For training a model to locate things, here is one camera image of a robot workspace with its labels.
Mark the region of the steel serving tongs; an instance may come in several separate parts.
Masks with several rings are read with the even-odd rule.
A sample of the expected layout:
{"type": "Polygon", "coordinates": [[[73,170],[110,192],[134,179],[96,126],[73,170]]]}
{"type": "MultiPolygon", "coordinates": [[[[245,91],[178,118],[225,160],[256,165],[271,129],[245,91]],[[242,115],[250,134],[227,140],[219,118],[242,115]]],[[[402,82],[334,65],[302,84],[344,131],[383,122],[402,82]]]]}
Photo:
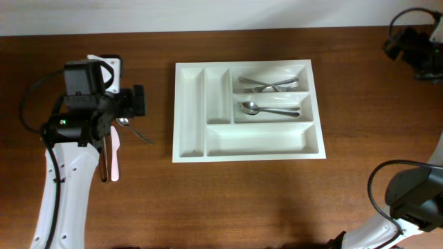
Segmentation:
{"type": "Polygon", "coordinates": [[[108,158],[107,158],[107,139],[102,139],[102,146],[100,150],[100,160],[99,160],[99,172],[100,172],[100,180],[102,183],[108,183],[109,174],[108,174],[108,158]]]}

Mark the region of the small steel teaspoon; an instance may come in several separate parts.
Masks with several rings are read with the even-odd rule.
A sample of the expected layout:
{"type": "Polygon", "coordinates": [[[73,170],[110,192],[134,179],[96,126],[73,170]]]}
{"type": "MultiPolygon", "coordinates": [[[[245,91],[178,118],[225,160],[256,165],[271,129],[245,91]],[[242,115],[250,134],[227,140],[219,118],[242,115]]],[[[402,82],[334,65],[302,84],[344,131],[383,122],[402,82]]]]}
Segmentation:
{"type": "Polygon", "coordinates": [[[133,128],[133,126],[131,126],[131,122],[129,118],[117,118],[116,119],[117,123],[122,126],[122,127],[127,127],[128,129],[130,129],[134,134],[136,134],[139,138],[141,138],[142,140],[144,140],[145,142],[147,142],[150,145],[153,145],[153,142],[146,138],[144,135],[142,135],[140,132],[138,132],[137,130],[135,130],[135,128],[133,128]]]}

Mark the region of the white plastic cutlery tray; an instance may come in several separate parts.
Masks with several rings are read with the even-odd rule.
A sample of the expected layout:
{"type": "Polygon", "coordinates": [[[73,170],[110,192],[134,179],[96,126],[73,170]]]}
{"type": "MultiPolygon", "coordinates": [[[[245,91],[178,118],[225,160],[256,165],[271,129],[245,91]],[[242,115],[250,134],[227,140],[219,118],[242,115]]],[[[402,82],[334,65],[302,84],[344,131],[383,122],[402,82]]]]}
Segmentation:
{"type": "Polygon", "coordinates": [[[310,60],[176,65],[173,162],[325,157],[310,60]]]}

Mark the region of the pink plastic knife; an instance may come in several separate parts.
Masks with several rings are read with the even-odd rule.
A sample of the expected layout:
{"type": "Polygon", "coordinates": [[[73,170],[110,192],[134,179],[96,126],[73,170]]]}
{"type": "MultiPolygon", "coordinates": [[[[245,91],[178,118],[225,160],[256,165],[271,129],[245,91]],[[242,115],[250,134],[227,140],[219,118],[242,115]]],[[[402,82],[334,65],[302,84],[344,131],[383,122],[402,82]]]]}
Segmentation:
{"type": "Polygon", "coordinates": [[[120,138],[114,126],[111,126],[111,180],[116,182],[120,178],[118,164],[118,150],[120,148],[120,138]]]}

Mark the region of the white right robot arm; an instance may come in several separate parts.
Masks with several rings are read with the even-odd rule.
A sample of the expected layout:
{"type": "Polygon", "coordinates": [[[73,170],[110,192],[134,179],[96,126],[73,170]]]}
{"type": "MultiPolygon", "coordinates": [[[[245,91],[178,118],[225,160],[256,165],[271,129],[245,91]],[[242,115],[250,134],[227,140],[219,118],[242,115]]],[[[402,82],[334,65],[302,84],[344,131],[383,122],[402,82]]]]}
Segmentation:
{"type": "MultiPolygon", "coordinates": [[[[391,59],[400,57],[415,71],[418,80],[442,82],[442,29],[431,34],[411,27],[390,35],[383,45],[391,59]]],[[[426,163],[412,160],[389,160],[378,165],[368,179],[367,192],[376,215],[359,228],[343,231],[326,248],[396,248],[404,239],[442,227],[442,143],[426,163]],[[390,165],[410,168],[396,174],[389,182],[379,207],[372,184],[376,174],[390,165]]]]}

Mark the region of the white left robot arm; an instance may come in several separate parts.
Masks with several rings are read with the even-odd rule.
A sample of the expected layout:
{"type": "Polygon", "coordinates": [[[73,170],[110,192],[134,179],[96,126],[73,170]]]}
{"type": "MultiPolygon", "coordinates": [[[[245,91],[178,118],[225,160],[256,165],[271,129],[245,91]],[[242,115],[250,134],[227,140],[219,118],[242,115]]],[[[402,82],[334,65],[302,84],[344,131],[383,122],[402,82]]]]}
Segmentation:
{"type": "Polygon", "coordinates": [[[122,72],[118,55],[88,55],[60,70],[66,91],[39,129],[46,178],[31,248],[83,248],[94,172],[103,183],[120,178],[113,123],[145,115],[143,86],[122,89],[122,72]]]}

